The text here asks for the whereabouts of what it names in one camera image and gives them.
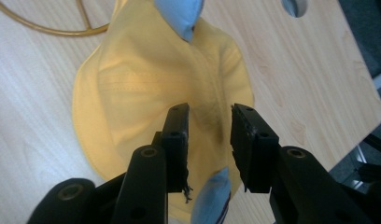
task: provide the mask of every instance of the screw hole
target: screw hole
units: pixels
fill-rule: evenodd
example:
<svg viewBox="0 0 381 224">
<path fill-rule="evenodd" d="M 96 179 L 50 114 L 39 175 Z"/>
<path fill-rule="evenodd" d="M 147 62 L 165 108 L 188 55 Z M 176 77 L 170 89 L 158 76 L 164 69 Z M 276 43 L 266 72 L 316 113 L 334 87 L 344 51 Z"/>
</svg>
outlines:
<svg viewBox="0 0 381 224">
<path fill-rule="evenodd" d="M 306 154 L 304 154 L 304 152 L 302 152 L 301 150 L 299 149 L 295 149 L 295 148 L 291 148 L 289 150 L 287 150 L 287 153 L 292 156 L 292 157 L 295 157 L 295 158 L 298 158 L 298 159 L 301 159 L 301 158 L 305 158 L 306 157 Z"/>
<path fill-rule="evenodd" d="M 83 191 L 82 185 L 71 184 L 61 189 L 57 196 L 62 201 L 69 201 L 69 200 L 75 199 L 82 191 Z"/>
<path fill-rule="evenodd" d="M 156 154 L 158 154 L 158 150 L 155 148 L 146 148 L 141 151 L 141 156 L 143 157 L 154 157 Z"/>
</svg>

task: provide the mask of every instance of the black plastic part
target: black plastic part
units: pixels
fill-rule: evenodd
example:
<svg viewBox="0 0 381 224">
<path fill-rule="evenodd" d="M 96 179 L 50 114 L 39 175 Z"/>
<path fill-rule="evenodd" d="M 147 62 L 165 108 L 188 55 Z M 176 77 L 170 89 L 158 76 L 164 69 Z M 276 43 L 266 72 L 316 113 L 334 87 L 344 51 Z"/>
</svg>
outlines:
<svg viewBox="0 0 381 224">
<path fill-rule="evenodd" d="M 381 181 L 381 165 L 374 165 L 370 163 L 362 163 L 358 169 L 360 181 L 365 183 L 372 183 L 374 181 Z"/>
<path fill-rule="evenodd" d="M 295 223 L 372 223 L 308 151 L 282 147 L 276 170 L 296 207 Z M 272 192 L 280 194 L 280 189 L 273 186 Z M 280 210 L 274 209 L 275 216 Z"/>
<path fill-rule="evenodd" d="M 269 193 L 280 145 L 278 136 L 253 108 L 232 107 L 231 145 L 241 179 L 253 193 Z"/>
<path fill-rule="evenodd" d="M 364 140 L 366 144 L 370 145 L 371 147 L 375 148 L 376 150 L 381 152 L 381 139 L 376 137 L 373 134 L 369 134 Z"/>
<path fill-rule="evenodd" d="M 346 185 L 341 185 L 341 187 L 365 215 L 374 223 L 381 223 L 381 182 L 373 183 L 367 194 Z"/>
<path fill-rule="evenodd" d="M 133 153 L 111 223 L 167 223 L 163 148 L 144 146 Z"/>
<path fill-rule="evenodd" d="M 188 186 L 188 104 L 170 108 L 161 135 L 161 146 L 167 159 L 167 192 L 187 191 Z"/>
<path fill-rule="evenodd" d="M 68 179 L 48 192 L 28 223 L 83 223 L 94 190 L 94 184 L 88 179 Z"/>
</svg>

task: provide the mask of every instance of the yellow fabric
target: yellow fabric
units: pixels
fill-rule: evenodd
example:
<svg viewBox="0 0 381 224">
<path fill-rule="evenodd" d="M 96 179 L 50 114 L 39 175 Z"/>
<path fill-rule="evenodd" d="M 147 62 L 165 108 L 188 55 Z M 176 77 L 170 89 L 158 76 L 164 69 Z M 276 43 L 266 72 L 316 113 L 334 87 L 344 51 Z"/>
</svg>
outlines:
<svg viewBox="0 0 381 224">
<path fill-rule="evenodd" d="M 79 68 L 74 87 L 74 125 L 92 167 L 106 180 L 126 172 L 133 151 L 150 144 L 168 108 L 182 103 L 190 105 L 190 196 L 195 199 L 225 166 L 235 194 L 240 176 L 230 146 L 230 106 L 253 105 L 238 47 L 203 19 L 188 43 L 153 0 L 119 0 L 105 39 Z M 169 194 L 169 215 L 189 222 L 194 201 Z"/>
</svg>

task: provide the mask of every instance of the floor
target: floor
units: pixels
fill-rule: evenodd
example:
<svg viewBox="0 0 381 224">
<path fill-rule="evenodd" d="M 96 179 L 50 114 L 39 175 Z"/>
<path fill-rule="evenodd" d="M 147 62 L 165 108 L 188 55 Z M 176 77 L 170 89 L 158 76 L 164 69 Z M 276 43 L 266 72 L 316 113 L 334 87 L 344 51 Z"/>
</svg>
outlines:
<svg viewBox="0 0 381 224">
<path fill-rule="evenodd" d="M 340 0 L 347 21 L 359 44 L 361 54 L 373 78 L 381 74 L 381 0 Z M 373 134 L 381 138 L 381 124 Z M 357 170 L 360 155 L 371 164 L 381 165 L 381 153 L 365 143 L 354 148 L 330 174 L 336 181 L 351 185 L 359 191 L 366 191 L 367 185 L 351 181 L 352 174 Z"/>
</svg>

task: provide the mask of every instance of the wooden table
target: wooden table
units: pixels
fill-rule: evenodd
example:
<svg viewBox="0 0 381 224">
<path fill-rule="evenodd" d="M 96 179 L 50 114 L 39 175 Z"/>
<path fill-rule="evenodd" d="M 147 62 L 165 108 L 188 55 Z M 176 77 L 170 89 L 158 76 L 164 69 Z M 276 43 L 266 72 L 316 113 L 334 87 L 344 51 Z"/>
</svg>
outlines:
<svg viewBox="0 0 381 224">
<path fill-rule="evenodd" d="M 83 28 L 75 1 L 4 2 L 31 21 Z M 114 6 L 98 2 L 87 2 L 93 25 L 108 22 Z M 255 107 L 280 144 L 308 149 L 331 169 L 380 123 L 381 101 L 337 1 L 306 3 L 305 15 L 295 19 L 280 0 L 207 0 L 203 16 L 240 46 Z M 71 120 L 78 67 L 102 38 L 41 34 L 0 12 L 0 223 L 24 223 L 65 179 L 103 183 L 85 160 Z M 242 192 L 226 219 L 273 221 L 267 196 Z"/>
</svg>

